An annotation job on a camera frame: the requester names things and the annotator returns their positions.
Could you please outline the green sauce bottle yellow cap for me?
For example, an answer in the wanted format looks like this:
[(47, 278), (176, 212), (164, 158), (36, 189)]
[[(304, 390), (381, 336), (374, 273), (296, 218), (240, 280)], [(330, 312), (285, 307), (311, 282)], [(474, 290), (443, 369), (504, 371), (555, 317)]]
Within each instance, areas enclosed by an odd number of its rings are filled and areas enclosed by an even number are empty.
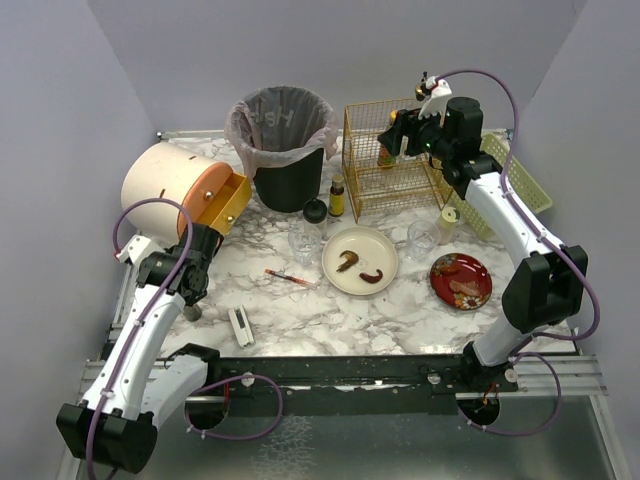
[[(387, 125), (386, 129), (389, 126), (393, 125), (395, 122), (397, 122), (397, 117), (398, 117), (398, 111), (397, 110), (393, 110), (390, 113), (389, 122), (388, 122), (388, 125)], [(389, 154), (387, 153), (387, 151), (379, 143), (379, 154), (378, 154), (377, 164), (381, 168), (387, 169), (387, 168), (393, 167), (396, 164), (396, 158), (397, 157), (390, 157)]]

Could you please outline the clear oil bottle gold cap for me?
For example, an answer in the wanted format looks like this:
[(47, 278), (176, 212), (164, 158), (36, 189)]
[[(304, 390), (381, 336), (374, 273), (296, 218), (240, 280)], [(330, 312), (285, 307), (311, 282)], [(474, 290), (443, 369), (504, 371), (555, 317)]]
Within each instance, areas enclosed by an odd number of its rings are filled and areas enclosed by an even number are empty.
[(427, 86), (428, 78), (428, 72), (424, 71), (421, 80), (415, 86), (414, 95), (418, 102), (423, 102), (431, 96), (431, 89)]

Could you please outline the amber spice jar grey lid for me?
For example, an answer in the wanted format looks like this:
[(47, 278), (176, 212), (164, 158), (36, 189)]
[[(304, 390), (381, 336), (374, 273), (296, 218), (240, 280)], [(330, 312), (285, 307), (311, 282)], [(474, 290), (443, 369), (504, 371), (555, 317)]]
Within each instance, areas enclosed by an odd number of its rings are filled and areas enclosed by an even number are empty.
[(186, 305), (183, 310), (183, 316), (188, 322), (196, 322), (201, 318), (202, 310), (197, 304), (192, 306)]

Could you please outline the small yellow label bottle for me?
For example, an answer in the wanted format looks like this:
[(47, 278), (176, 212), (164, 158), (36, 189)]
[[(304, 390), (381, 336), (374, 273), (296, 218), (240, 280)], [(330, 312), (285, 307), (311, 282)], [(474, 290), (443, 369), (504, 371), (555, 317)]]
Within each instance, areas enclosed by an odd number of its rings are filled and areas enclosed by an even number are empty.
[(344, 177), (340, 173), (336, 173), (332, 177), (328, 212), (333, 217), (339, 217), (344, 213)]

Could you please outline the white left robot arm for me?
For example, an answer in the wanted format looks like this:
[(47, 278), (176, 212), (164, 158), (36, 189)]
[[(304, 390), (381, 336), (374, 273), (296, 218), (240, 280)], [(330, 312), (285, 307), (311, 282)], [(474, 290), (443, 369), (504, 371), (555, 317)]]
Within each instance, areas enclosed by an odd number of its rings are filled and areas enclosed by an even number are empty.
[(76, 404), (61, 406), (56, 426), (71, 454), (132, 474), (148, 463), (160, 426), (213, 372), (217, 354), (192, 346), (156, 381), (149, 376), (176, 318), (203, 299), (208, 269), (223, 241), (196, 224), (163, 249), (142, 235), (117, 253), (137, 271), (129, 315), (105, 364)]

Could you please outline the cream cylindrical shaker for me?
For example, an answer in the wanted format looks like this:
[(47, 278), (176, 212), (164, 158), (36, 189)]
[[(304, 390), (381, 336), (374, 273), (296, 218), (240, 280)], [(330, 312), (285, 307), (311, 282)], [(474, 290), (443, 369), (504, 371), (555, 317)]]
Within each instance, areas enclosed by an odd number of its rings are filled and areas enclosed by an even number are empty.
[(441, 210), (435, 222), (440, 233), (439, 245), (448, 244), (453, 239), (459, 220), (460, 212), (455, 207), (447, 206)]

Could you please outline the white rectangular device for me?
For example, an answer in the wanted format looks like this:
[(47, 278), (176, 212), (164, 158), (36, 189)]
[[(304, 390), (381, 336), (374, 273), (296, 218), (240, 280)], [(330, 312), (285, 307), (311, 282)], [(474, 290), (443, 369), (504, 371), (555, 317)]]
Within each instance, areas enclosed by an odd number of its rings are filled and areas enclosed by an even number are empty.
[(238, 345), (241, 348), (254, 345), (254, 336), (244, 307), (229, 309), (228, 315)]

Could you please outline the cream cylindrical drawer box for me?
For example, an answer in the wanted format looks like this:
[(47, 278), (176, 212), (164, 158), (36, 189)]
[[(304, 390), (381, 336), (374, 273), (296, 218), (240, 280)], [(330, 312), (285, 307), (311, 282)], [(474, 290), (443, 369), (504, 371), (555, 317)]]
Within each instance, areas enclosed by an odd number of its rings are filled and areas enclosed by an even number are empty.
[[(225, 162), (160, 142), (129, 169), (121, 188), (121, 205), (126, 209), (140, 200), (165, 198), (182, 205), (196, 221), (232, 174)], [(144, 235), (168, 244), (178, 242), (186, 227), (181, 210), (162, 202), (140, 206), (128, 219)]]

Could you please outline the pink plastic bin liner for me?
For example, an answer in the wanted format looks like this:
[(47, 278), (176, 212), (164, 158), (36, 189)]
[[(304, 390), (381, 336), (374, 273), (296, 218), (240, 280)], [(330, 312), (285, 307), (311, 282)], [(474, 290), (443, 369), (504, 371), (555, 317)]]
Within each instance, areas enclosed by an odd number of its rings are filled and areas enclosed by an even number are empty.
[(331, 158), (338, 149), (338, 130), (337, 115), (326, 100), (286, 85), (248, 94), (229, 111), (225, 125), (249, 178), (260, 168), (283, 168), (318, 149)]

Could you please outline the brown shrimp piece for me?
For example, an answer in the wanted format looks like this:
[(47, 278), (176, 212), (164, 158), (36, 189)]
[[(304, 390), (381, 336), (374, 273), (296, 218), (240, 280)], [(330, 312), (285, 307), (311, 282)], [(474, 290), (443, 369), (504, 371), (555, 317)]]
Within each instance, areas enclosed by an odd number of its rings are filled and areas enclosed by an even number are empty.
[(336, 269), (338, 273), (345, 272), (359, 262), (358, 254), (350, 250), (343, 251), (340, 257), (343, 258), (344, 261)]

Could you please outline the clear drinking glass left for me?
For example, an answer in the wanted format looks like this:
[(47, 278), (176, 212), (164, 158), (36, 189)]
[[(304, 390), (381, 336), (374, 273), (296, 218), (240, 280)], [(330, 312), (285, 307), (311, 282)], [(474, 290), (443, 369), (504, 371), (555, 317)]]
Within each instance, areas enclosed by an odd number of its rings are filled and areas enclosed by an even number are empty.
[(306, 227), (292, 229), (288, 241), (297, 263), (310, 266), (316, 261), (321, 246), (321, 236), (317, 230)]

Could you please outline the red floral small plate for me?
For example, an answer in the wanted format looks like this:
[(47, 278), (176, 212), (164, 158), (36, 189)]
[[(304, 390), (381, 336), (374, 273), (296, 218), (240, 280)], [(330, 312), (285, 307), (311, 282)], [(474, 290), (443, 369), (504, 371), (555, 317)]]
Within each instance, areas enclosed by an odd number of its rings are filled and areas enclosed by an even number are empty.
[[(475, 281), (482, 294), (480, 298), (469, 297), (452, 292), (448, 287), (448, 277), (441, 277), (439, 269), (445, 265), (457, 264), (465, 268), (457, 275), (461, 282)], [(430, 285), (436, 296), (447, 305), (465, 311), (476, 310), (484, 306), (491, 298), (493, 282), (487, 268), (476, 258), (463, 253), (448, 253), (439, 257), (429, 273)]]

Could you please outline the meat scraps on red plate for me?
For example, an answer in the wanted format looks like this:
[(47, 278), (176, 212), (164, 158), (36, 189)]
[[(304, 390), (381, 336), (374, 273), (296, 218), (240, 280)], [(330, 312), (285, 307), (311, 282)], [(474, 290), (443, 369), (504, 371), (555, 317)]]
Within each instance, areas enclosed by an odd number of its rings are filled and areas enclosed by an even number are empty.
[(439, 275), (448, 277), (448, 287), (454, 293), (460, 293), (469, 297), (480, 298), (482, 296), (478, 284), (475, 281), (461, 282), (457, 280), (457, 275), (464, 272), (465, 268), (457, 264), (445, 265), (439, 269)]

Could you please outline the red pen tube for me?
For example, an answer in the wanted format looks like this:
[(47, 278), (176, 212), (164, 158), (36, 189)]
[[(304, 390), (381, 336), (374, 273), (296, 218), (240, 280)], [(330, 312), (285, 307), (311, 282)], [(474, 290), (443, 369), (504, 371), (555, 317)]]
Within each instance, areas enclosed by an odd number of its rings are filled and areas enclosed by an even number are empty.
[(298, 278), (295, 276), (291, 276), (285, 273), (281, 273), (281, 272), (277, 272), (275, 270), (272, 269), (265, 269), (264, 270), (265, 274), (288, 281), (288, 282), (292, 282), (295, 283), (297, 285), (301, 285), (304, 286), (306, 288), (317, 288), (318, 283), (317, 282), (312, 282), (312, 281), (308, 281), (302, 278)]

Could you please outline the black mounting rail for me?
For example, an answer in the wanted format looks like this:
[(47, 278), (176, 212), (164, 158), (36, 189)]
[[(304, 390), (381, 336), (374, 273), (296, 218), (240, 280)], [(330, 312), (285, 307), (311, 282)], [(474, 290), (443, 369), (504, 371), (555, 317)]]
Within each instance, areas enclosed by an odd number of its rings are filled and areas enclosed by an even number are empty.
[(472, 367), (462, 354), (385, 356), (222, 357), (204, 355), (204, 384), (230, 379), (233, 416), (266, 416), (278, 406), (300, 416), (427, 413), (454, 415), (456, 396), (480, 399), (487, 393), (518, 390), (505, 372), (511, 367)]

